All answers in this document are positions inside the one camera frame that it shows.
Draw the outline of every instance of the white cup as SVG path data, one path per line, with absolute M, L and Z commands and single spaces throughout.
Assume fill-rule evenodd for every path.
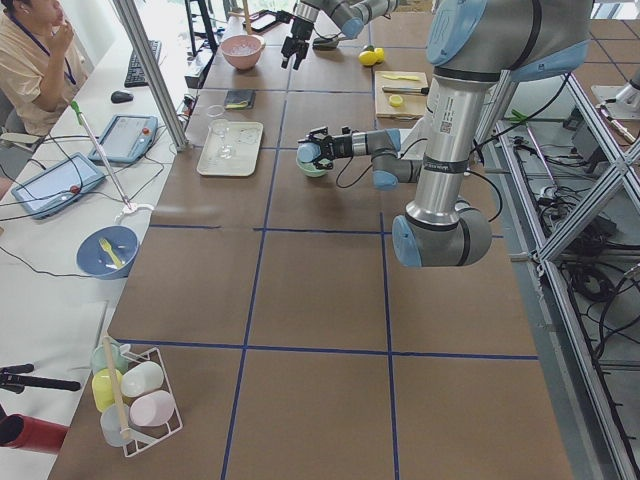
M 137 398 L 131 405 L 131 421 L 141 427 L 167 423 L 176 409 L 176 401 L 166 390 L 156 390 Z
M 129 406 L 125 405 L 124 410 L 128 419 L 130 413 Z M 120 420 L 118 419 L 118 408 L 115 404 L 102 412 L 100 416 L 100 427 L 102 428 L 104 439 L 112 447 L 124 447 L 133 441 L 133 438 L 125 440 L 120 434 Z
M 147 361 L 136 365 L 122 376 L 120 389 L 125 397 L 134 398 L 157 390 L 164 382 L 162 367 Z

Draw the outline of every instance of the light blue joint cover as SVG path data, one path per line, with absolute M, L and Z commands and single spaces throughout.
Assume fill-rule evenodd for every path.
M 393 219 L 393 250 L 396 258 L 405 267 L 421 267 L 422 260 L 416 238 L 409 227 L 409 222 L 402 215 Z
M 511 74 L 513 82 L 530 82 L 569 73 L 584 63 L 589 40 L 576 43 L 564 50 L 521 67 Z
M 431 25 L 427 60 L 439 66 L 451 60 L 471 37 L 489 0 L 449 0 L 438 7 Z
M 342 25 L 342 33 L 347 38 L 356 38 L 364 28 L 364 23 L 359 18 L 350 18 Z
M 378 190 L 393 190 L 398 186 L 398 177 L 384 170 L 373 172 L 373 186 Z
M 315 143 L 303 143 L 298 147 L 300 163 L 311 163 L 318 155 L 320 155 L 320 147 Z
M 402 146 L 400 130 L 397 128 L 388 128 L 387 133 L 389 134 L 389 138 L 393 142 L 393 148 L 396 149 L 396 152 L 399 152 L 400 147 Z

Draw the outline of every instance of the white desk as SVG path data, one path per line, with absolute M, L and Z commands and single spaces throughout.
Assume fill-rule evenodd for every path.
M 114 105 L 109 100 L 113 90 L 123 88 L 130 52 L 126 36 L 117 40 L 76 96 L 96 135 L 118 113 L 156 115 L 160 124 L 163 124 L 148 87 L 131 89 L 134 93 L 132 102 Z M 183 52 L 172 51 L 168 42 L 163 43 L 163 57 L 161 71 L 177 107 L 184 93 L 187 93 L 182 75 L 186 59 Z M 85 131 L 78 124 L 75 113 L 68 108 L 51 134 L 54 137 L 84 135 Z M 92 148 L 87 139 L 61 140 L 60 145 L 69 154 L 77 151 L 86 154 Z M 125 192 L 133 196 L 160 172 L 133 199 L 136 203 L 155 205 L 175 155 L 168 133 L 159 136 L 147 155 L 158 163 L 142 159 L 118 173 L 118 178 Z M 49 167 L 65 157 L 55 144 L 45 143 L 34 158 Z M 40 171 L 39 166 L 29 162 L 18 181 L 27 180 Z M 75 262 L 81 242 L 90 233 L 112 225 L 123 207 L 115 185 L 108 176 L 96 191 L 117 200 L 100 194 L 88 194 L 44 220 L 0 220 L 0 226 L 5 230 L 0 236 L 0 246 L 38 270 L 56 274 L 82 274 Z M 0 219 L 25 215 L 20 205 L 11 205 L 13 202 L 11 193 L 2 199 Z M 122 224 L 132 228 L 142 242 L 149 218 L 149 211 L 140 210 L 126 216 Z M 36 274 L 17 259 L 0 252 L 0 327 L 3 331 L 0 367 L 33 363 L 36 371 L 32 375 L 75 380 L 84 386 L 90 373 L 90 353 L 101 326 L 104 328 L 108 325 L 125 283 L 126 279 L 104 281 Z M 27 388 L 24 393 L 16 395 L 0 389 L 0 404 L 7 414 L 22 413 L 69 425 L 81 393 Z M 2 477 L 6 479 L 46 478 L 54 461 L 53 455 L 0 448 Z

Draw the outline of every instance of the knife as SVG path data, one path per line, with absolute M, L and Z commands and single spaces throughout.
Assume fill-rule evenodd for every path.
M 382 87 L 384 93 L 404 93 L 405 95 L 428 95 L 429 87 Z

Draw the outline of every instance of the blue bowl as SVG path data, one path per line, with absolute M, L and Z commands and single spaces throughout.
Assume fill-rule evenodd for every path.
M 109 242 L 113 253 L 122 261 L 122 267 L 118 268 L 111 256 L 100 246 L 101 238 Z M 84 272 L 95 278 L 123 278 L 129 275 L 139 246 L 138 237 L 133 230 L 113 225 L 92 233 L 82 242 L 76 254 L 76 263 Z

